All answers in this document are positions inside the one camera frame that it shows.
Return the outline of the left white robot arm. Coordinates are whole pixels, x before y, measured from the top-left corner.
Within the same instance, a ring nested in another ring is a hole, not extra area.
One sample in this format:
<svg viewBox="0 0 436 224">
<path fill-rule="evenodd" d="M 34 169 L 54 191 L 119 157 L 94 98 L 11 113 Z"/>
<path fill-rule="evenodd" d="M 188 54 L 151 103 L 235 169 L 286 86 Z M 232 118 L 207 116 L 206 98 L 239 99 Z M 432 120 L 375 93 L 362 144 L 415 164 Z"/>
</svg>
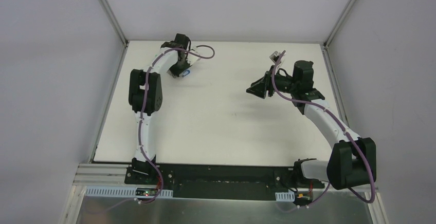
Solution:
<svg viewBox="0 0 436 224">
<path fill-rule="evenodd" d="M 157 178 L 156 142 L 150 129 L 153 115 L 163 103 L 161 74 L 182 77 L 193 65 L 188 57 L 191 46 L 190 38 L 178 33 L 174 40 L 161 45 L 150 66 L 133 69 L 130 73 L 128 102 L 138 124 L 137 148 L 132 159 L 132 168 L 144 185 L 153 184 Z"/>
</svg>

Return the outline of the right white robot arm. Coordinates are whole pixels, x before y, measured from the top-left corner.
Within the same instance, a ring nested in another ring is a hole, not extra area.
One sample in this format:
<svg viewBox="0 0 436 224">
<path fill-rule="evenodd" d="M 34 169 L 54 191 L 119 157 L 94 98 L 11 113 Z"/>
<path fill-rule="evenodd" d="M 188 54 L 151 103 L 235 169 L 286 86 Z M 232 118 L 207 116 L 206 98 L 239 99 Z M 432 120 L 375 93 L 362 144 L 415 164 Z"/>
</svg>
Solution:
<svg viewBox="0 0 436 224">
<path fill-rule="evenodd" d="M 332 151 L 329 160 L 305 159 L 295 162 L 292 182 L 304 188 L 312 179 L 326 181 L 337 190 L 369 185 L 375 190 L 376 145 L 349 129 L 330 110 L 320 91 L 314 88 L 313 62 L 300 60 L 294 64 L 292 75 L 271 66 L 263 77 L 251 83 L 248 94 L 259 98 L 274 94 L 289 94 L 290 101 L 319 129 Z"/>
</svg>

